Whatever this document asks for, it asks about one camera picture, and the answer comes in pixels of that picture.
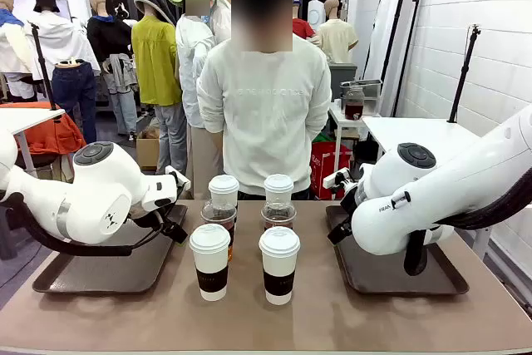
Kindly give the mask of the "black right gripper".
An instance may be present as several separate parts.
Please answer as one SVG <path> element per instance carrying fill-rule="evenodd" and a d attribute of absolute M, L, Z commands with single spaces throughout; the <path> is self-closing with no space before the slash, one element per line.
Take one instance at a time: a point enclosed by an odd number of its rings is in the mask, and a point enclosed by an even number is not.
<path fill-rule="evenodd" d="M 352 216 L 357 208 L 356 192 L 357 189 L 352 188 L 344 195 L 339 205 L 327 207 L 328 240 L 333 245 L 352 235 Z"/>

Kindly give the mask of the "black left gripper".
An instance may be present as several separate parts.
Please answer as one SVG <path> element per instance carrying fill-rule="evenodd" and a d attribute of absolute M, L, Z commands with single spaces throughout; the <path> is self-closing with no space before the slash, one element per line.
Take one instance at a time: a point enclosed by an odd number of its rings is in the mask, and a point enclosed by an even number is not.
<path fill-rule="evenodd" d="M 163 215 L 161 233 L 177 244 L 183 244 L 188 237 L 188 233 L 183 227 L 187 210 L 188 207 L 185 205 L 173 205 Z"/>

